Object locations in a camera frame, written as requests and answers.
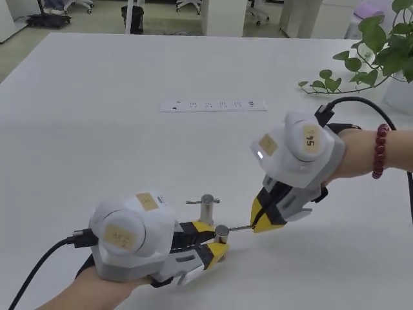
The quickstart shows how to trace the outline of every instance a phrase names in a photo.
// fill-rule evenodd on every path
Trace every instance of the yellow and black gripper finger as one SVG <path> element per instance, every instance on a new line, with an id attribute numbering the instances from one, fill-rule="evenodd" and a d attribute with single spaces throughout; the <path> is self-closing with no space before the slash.
<path id="1" fill-rule="evenodd" d="M 179 223 L 180 231 L 174 233 L 173 249 L 182 249 L 192 245 L 201 244 L 215 237 L 215 229 L 201 222 Z"/>
<path id="2" fill-rule="evenodd" d="M 252 203 L 250 225 L 255 233 L 282 228 L 287 224 L 277 208 L 279 191 L 275 192 L 277 195 L 262 188 Z"/>
<path id="3" fill-rule="evenodd" d="M 211 242 L 201 244 L 195 247 L 196 253 L 199 255 L 204 265 L 204 270 L 207 270 L 225 258 L 229 249 L 228 244 Z"/>

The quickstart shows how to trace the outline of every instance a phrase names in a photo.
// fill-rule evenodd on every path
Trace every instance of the white pot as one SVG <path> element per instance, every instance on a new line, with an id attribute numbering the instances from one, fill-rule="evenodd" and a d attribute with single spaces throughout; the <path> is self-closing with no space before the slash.
<path id="1" fill-rule="evenodd" d="M 396 77 L 404 79 L 401 74 Z M 413 82 L 405 83 L 393 79 L 387 88 L 384 102 L 400 112 L 413 115 Z"/>

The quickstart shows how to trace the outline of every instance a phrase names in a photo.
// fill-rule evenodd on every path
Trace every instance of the white cabinet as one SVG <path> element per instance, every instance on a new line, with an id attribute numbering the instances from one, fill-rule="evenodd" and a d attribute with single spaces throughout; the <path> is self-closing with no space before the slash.
<path id="1" fill-rule="evenodd" d="M 344 39 L 358 0 L 286 0 L 280 19 L 289 37 Z"/>
<path id="2" fill-rule="evenodd" d="M 247 0 L 203 0 L 202 31 L 206 36 L 242 37 Z"/>
<path id="3" fill-rule="evenodd" d="M 14 18 L 18 18 L 18 16 L 13 16 L 6 0 L 0 0 L 0 43 L 5 42 L 26 26 L 24 20 L 20 19 L 20 21 L 15 22 Z"/>

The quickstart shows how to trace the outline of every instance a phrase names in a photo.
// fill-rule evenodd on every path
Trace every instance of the plant stem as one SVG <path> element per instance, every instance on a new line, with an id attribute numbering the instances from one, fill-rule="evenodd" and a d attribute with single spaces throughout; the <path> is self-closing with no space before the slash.
<path id="1" fill-rule="evenodd" d="M 359 49 L 357 48 L 357 55 L 361 58 L 361 60 L 363 60 L 371 69 L 373 70 L 377 70 L 378 68 L 380 68 L 380 66 L 377 66 L 376 68 L 374 68 L 359 52 Z"/>
<path id="2" fill-rule="evenodd" d="M 398 18 L 398 16 L 399 16 L 399 13 L 400 13 L 400 12 L 398 12 L 398 13 L 396 14 L 396 16 L 394 16 L 392 28 L 394 28 L 394 26 L 396 25 L 396 20 L 397 20 L 397 18 Z"/>
<path id="3" fill-rule="evenodd" d="M 304 90 L 305 93 L 309 94 L 309 92 L 307 92 L 304 87 L 301 87 L 301 89 Z"/>
<path id="4" fill-rule="evenodd" d="M 370 88 L 376 88 L 376 87 L 380 86 L 381 84 L 383 84 L 389 77 L 390 77 L 390 76 L 385 77 L 385 78 L 384 78 L 380 83 L 378 83 L 377 85 L 365 87 L 365 88 L 362 88 L 362 89 L 348 90 L 348 91 L 346 91 L 346 92 L 332 92 L 332 93 L 328 93 L 328 92 L 318 92 L 318 91 L 316 91 L 316 90 L 314 89 L 314 87 L 313 87 L 313 89 L 314 89 L 313 92 L 306 92 L 306 93 L 309 94 L 309 95 L 313 95 L 313 94 L 351 94 L 352 92 L 361 92 L 362 90 L 367 90 L 367 89 L 370 89 Z"/>
<path id="5" fill-rule="evenodd" d="M 396 81 L 402 82 L 402 83 L 407 83 L 407 81 L 403 81 L 402 79 L 398 79 L 394 76 L 390 76 L 392 79 L 395 79 Z"/>

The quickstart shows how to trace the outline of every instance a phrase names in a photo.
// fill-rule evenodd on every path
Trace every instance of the office chair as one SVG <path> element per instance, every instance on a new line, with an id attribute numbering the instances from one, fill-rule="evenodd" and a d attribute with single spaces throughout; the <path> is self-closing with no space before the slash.
<path id="1" fill-rule="evenodd" d="M 185 5 L 194 5 L 196 7 L 196 15 L 201 15 L 201 3 L 202 0 L 177 0 L 176 12 L 179 12 L 181 7 Z"/>
<path id="2" fill-rule="evenodd" d="M 247 13 L 250 13 L 254 16 L 257 20 L 257 25 L 261 24 L 263 17 L 266 21 L 270 21 L 270 16 L 260 9 L 261 5 L 263 4 L 263 0 L 249 0 L 251 2 L 250 6 L 247 7 Z"/>
<path id="3" fill-rule="evenodd" d="M 69 6 L 75 5 L 76 3 L 80 3 L 85 8 L 87 8 L 87 13 L 88 14 L 92 13 L 92 9 L 95 6 L 95 4 L 93 3 L 93 0 L 69 0 L 69 1 L 67 1 L 66 5 L 65 5 L 65 12 L 67 13 L 67 9 L 69 8 Z"/>

